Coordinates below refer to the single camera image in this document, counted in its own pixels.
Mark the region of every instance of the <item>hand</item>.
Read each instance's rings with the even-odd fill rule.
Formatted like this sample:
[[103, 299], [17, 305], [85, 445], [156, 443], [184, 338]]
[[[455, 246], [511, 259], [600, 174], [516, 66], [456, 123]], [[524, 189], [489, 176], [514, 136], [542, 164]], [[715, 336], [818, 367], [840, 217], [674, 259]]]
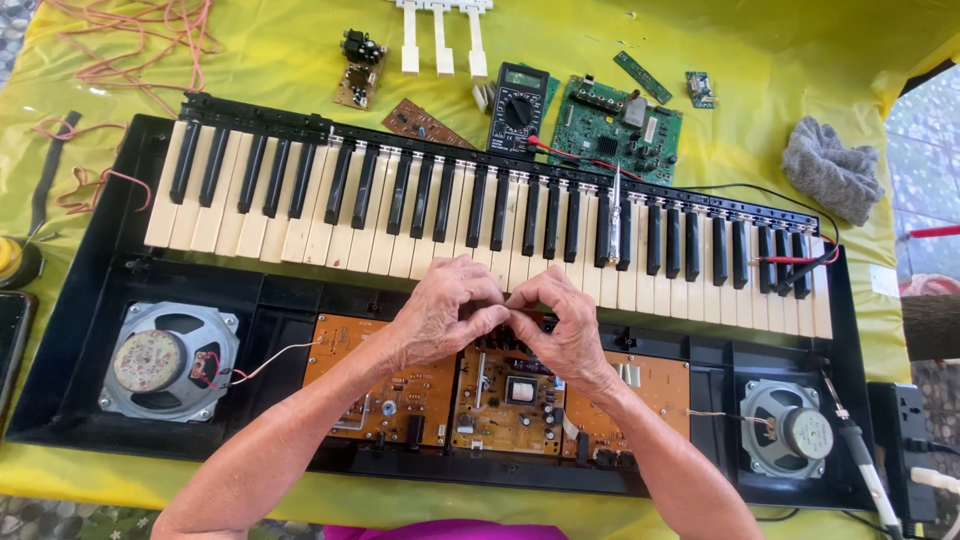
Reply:
[[[518, 309], [543, 302], [560, 323], [551, 334]], [[593, 299], [577, 290], [557, 266], [522, 283], [504, 304], [510, 309], [507, 325], [558, 377], [589, 398], [610, 392], [620, 381], [606, 361], [597, 329]]]
[[466, 255], [435, 258], [410, 300], [383, 330], [387, 341], [397, 346], [392, 373], [453, 355], [509, 316], [486, 266]]

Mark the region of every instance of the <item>forearm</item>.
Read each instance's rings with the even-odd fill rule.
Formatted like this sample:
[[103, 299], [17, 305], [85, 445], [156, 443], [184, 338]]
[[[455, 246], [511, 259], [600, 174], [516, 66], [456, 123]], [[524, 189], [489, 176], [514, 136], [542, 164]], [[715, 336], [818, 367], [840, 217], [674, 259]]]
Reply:
[[623, 431], [660, 516], [683, 540], [763, 537], [720, 471], [626, 384], [610, 383], [594, 401]]
[[376, 341], [369, 339], [230, 438], [163, 511], [154, 536], [247, 538], [247, 529], [302, 476], [343, 411], [389, 375], [383, 371], [393, 352]]

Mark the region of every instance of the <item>smartphone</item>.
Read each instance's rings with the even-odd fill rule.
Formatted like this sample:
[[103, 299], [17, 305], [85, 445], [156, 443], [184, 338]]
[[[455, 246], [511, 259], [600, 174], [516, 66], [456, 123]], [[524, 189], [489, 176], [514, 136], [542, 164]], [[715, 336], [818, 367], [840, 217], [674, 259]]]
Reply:
[[35, 312], [36, 296], [15, 290], [0, 291], [0, 418], [13, 392]]

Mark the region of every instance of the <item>gray cloth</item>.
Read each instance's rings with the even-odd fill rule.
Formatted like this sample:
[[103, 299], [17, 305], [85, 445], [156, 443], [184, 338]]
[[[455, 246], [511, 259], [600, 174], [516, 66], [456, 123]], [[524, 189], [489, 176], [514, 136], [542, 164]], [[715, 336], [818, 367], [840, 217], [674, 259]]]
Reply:
[[863, 227], [883, 198], [876, 181], [880, 153], [873, 146], [848, 150], [829, 124], [804, 116], [790, 134], [783, 165], [790, 183], [825, 209]]

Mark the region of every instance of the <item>digital multimeter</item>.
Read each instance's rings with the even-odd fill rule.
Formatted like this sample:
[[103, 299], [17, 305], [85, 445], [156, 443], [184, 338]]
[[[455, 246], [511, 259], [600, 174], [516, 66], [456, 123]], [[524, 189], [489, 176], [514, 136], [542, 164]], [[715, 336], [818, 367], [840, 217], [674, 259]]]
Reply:
[[487, 152], [532, 160], [527, 138], [540, 134], [550, 74], [525, 65], [503, 62], [493, 100]]

